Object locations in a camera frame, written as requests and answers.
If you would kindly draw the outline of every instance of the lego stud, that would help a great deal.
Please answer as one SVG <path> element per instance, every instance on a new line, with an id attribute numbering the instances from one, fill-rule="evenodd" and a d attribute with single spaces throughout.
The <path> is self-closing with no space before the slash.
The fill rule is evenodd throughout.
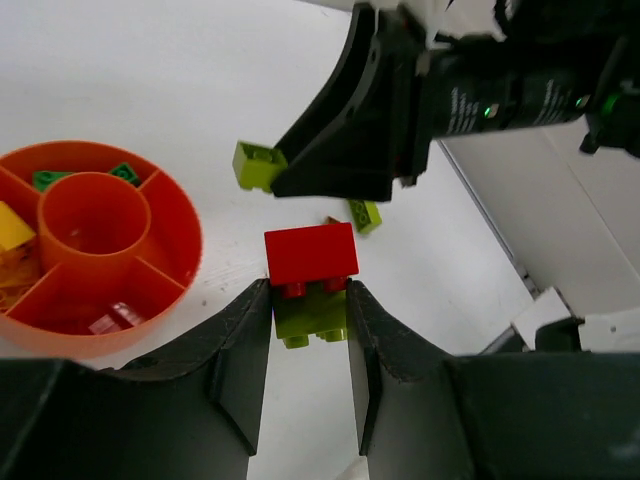
<path id="1" fill-rule="evenodd" d="M 289 338 L 284 338 L 282 341 L 284 342 L 284 346 L 287 347 L 287 350 L 309 346 L 308 336 L 289 337 Z"/>
<path id="2" fill-rule="evenodd" d="M 364 203 L 356 203 L 356 219 L 360 225 L 369 223 L 369 215 L 367 215 L 367 208 Z"/>
<path id="3" fill-rule="evenodd" d="M 346 340 L 347 331 L 345 329 L 340 330 L 331 330 L 330 332 L 325 332 L 322 339 L 325 342 L 341 342 L 342 340 Z"/>
<path id="4" fill-rule="evenodd" d="M 281 292 L 284 299 L 304 297 L 307 287 L 304 283 L 288 283 L 282 286 Z"/>
<path id="5" fill-rule="evenodd" d="M 330 278 L 322 282 L 325 293 L 341 292 L 347 288 L 348 277 Z"/>

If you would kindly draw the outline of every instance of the orange sorting tray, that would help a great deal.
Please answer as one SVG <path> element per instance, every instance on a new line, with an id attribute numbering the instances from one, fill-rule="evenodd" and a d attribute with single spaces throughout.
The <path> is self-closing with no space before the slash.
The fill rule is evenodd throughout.
<path id="1" fill-rule="evenodd" d="M 140 186 L 107 173 L 123 162 Z M 31 179 L 42 170 L 77 173 L 40 193 Z M 42 277 L 0 314 L 0 335 L 29 350 L 90 358 L 125 348 L 158 325 L 200 265 L 186 194 L 116 147 L 60 141 L 0 157 L 0 201 L 38 232 Z"/>

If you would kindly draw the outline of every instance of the white table surface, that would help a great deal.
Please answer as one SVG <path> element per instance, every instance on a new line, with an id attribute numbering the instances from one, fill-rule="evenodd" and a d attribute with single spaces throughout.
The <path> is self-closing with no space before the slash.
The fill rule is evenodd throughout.
<path id="1" fill-rule="evenodd" d="M 291 0 L 0 1 L 0 151 L 118 145 L 165 168 L 201 216 L 205 256 L 184 301 L 152 336 L 91 365 L 121 366 L 265 276 L 264 231 L 349 219 L 340 200 L 244 192 L 231 168 L 238 138 L 273 144 L 302 113 L 348 24 Z M 358 278 L 421 335 L 476 352 L 531 304 L 436 144 L 418 187 L 380 210 L 383 226 L 357 240 Z M 0 339 L 0 355 L 30 354 Z M 332 479 L 356 453 L 346 343 L 287 351 L 274 338 L 249 478 Z"/>

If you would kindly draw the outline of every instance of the green lego brick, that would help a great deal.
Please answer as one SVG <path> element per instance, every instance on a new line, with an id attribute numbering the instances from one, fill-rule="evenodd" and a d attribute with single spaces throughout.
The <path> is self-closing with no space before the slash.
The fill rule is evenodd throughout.
<path id="1" fill-rule="evenodd" d="M 307 285 L 304 297 L 283 299 L 280 292 L 273 295 L 273 316 L 276 337 L 287 348 L 309 345 L 309 335 L 326 342 L 346 339 L 346 292 L 325 293 L 322 283 Z"/>
<path id="2" fill-rule="evenodd" d="M 285 168 L 287 160 L 280 150 L 238 142 L 233 156 L 233 170 L 241 188 L 260 188 L 265 193 L 271 193 L 271 183 Z"/>
<path id="3" fill-rule="evenodd" d="M 136 172 L 133 170 L 133 168 L 131 168 L 131 165 L 129 165 L 126 162 L 121 163 L 114 169 L 110 170 L 109 173 L 111 175 L 115 175 L 116 177 L 120 177 L 123 180 L 126 180 L 134 187 L 140 186 L 140 183 L 141 183 L 140 178 L 138 178 L 138 175 L 136 175 Z"/>
<path id="4" fill-rule="evenodd" d="M 364 200 L 347 201 L 358 233 L 371 233 L 382 224 L 382 218 L 375 203 Z"/>
<path id="5" fill-rule="evenodd" d="M 73 172 L 51 172 L 48 170 L 40 170 L 39 172 L 33 172 L 31 182 L 33 186 L 39 192 L 44 192 L 54 182 L 57 182 L 61 178 L 71 175 Z"/>

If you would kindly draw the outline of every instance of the yellow lego brick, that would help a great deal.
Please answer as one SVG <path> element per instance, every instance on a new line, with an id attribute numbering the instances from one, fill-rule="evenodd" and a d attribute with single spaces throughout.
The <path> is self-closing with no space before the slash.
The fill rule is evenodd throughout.
<path id="1" fill-rule="evenodd" d="M 0 254 L 35 238 L 36 233 L 4 202 L 0 202 Z"/>

